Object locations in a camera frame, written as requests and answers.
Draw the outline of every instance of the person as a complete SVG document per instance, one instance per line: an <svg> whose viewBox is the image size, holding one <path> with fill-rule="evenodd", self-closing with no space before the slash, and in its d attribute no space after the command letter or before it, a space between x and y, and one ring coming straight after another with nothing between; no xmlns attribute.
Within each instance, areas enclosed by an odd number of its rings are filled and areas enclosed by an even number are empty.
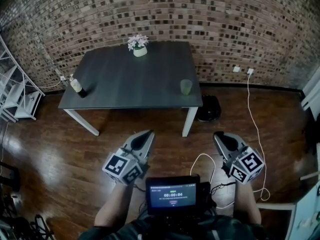
<svg viewBox="0 0 320 240"><path fill-rule="evenodd" d="M261 214L250 183L236 182L233 217L213 212L199 218L149 216L145 211L138 219L125 224L134 185L117 183L94 220L94 227L78 240L268 240L261 226Z"/></svg>

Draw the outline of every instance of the wall outlet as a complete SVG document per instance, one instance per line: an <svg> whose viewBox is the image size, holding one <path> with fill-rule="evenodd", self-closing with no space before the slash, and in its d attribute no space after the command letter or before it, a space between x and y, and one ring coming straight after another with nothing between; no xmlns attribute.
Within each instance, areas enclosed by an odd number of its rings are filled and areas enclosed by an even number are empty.
<svg viewBox="0 0 320 240"><path fill-rule="evenodd" d="M253 69L253 68L249 68L247 74L248 74L248 75L252 75L253 72L254 72L254 69Z"/></svg>
<svg viewBox="0 0 320 240"><path fill-rule="evenodd" d="M240 67L239 66L235 66L233 68L233 71L232 72L239 72L240 71Z"/></svg>

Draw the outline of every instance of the charging cable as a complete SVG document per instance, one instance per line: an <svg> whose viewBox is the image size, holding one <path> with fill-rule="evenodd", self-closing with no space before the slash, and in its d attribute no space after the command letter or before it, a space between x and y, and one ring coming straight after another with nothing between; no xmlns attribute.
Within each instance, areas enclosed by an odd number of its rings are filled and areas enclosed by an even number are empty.
<svg viewBox="0 0 320 240"><path fill-rule="evenodd" d="M258 136L258 142L259 142L259 145L260 145L260 148L261 148L261 151L262 151L263 161L264 161L264 180L263 180L263 186L262 186L261 189L255 190L255 191L253 191L253 192L256 193L256 192L260 192L260 191L261 191L261 193L260 193L260 199L265 202L265 201L267 201L267 200L270 198L271 195L270 195L269 190L265 188L266 178L267 178L267 164L266 164L265 152L264 152L264 149L263 149L263 147L262 147L262 145L261 145L259 129L258 129L258 127L257 127L257 124L256 124L255 120L254 120L254 117L252 116L252 113L251 113L251 110L250 110L250 106L249 106L249 101L250 101L249 80L250 80L250 76L251 76L251 75L252 75L252 73L249 74L249 77L248 77L248 80L247 80L247 91L248 91L247 105L248 105L248 110L249 110L251 119L252 119L253 124L254 124L254 126L255 126L255 128L256 128L256 132L257 132L257 136ZM194 168L195 163L197 162L197 160L198 160L199 157L201 157L201 156L207 156L207 157L209 157L209 158L212 160L213 164L214 164L213 172L212 172L212 175L211 175L211 178L210 178L210 184L211 184L212 179L213 179L213 177L214 177L214 175L215 175L215 171L216 171L216 163L215 163L214 159L213 159L210 155L208 155L208 154L206 154L206 153L201 153L201 154L199 154L198 157L195 159L195 161L193 162L193 165L192 165L192 167L191 167L191 169L190 169L190 175L192 174L192 169ZM266 192L268 193L268 197L267 197L266 199L263 199L263 192L264 192L264 191L266 191ZM227 207L233 205L234 203L235 203L235 201L227 204L227 205L224 206L224 207L218 207L218 206L217 206L216 208L217 208L217 209L224 209L224 208L227 208Z"/></svg>
<svg viewBox="0 0 320 240"><path fill-rule="evenodd" d="M55 84L55 85L53 85L53 86L34 86L34 85L28 85L28 84L24 84L24 83L21 83L21 82L17 82L17 81L15 81L15 80L13 80L13 79L5 76L4 74L1 74L1 73L0 73L0 76L3 76L4 78L9 79L10 81L13 81L13 82L15 82L15 83L17 83L17 84L24 85L24 86L30 86L30 87L33 87L33 88L35 88L35 87L38 87L38 88L52 88L52 87L56 87L56 86L57 86L58 84L60 84L61 81L62 81L62 80L60 80L57 84Z"/></svg>
<svg viewBox="0 0 320 240"><path fill-rule="evenodd" d="M266 164L265 152L264 152L264 149L262 148L261 141L260 141L259 129L258 129L258 127L257 127L257 124L256 124L255 120L254 120L254 117L252 116L252 113L251 113L251 110L250 110L250 106L249 106L249 101L250 101L249 79L250 79L251 75L252 75L252 73L249 74L248 81L246 82L246 84L247 84L246 86L247 86L247 90L248 90L248 100L247 100L247 104L248 104L248 110L249 110L251 119L252 119L253 124L254 124L254 126L255 126L255 128L256 128L256 133L257 133L257 135L258 135L258 142L259 142L259 145L260 145L260 148L261 148L261 151L262 151L263 162L264 162L264 180L263 180L263 186L262 186L261 189L255 190L255 191L253 191L253 192L256 193L256 192L261 191L261 193L260 193L260 198L261 198L262 201L265 202L265 201L267 201L267 200L270 198L270 192L269 192L268 189L265 188L266 178L267 178L267 164ZM264 190L268 193L268 197L267 197L266 199L263 199L263 198L262 198Z"/></svg>

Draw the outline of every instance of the green cup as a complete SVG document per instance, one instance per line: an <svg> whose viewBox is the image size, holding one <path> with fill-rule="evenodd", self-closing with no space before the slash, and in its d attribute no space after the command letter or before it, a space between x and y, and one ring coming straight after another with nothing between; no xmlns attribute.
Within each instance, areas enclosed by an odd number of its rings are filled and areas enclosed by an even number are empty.
<svg viewBox="0 0 320 240"><path fill-rule="evenodd" d="M180 89L183 95L189 95L192 88L192 82L189 79L183 79L180 82Z"/></svg>

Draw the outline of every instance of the dark gray table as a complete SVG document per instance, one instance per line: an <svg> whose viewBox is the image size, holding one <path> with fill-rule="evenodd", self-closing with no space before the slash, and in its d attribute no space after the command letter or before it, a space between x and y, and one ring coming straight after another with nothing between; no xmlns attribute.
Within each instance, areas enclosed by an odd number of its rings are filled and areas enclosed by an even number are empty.
<svg viewBox="0 0 320 240"><path fill-rule="evenodd" d="M88 95L81 98L68 86L59 109L98 136L99 132L75 110L189 108L182 131L186 137L198 107L203 105L190 45L152 42L147 50L142 57L135 57L127 45L88 51L73 75ZM187 96L180 90L183 79L192 81Z"/></svg>

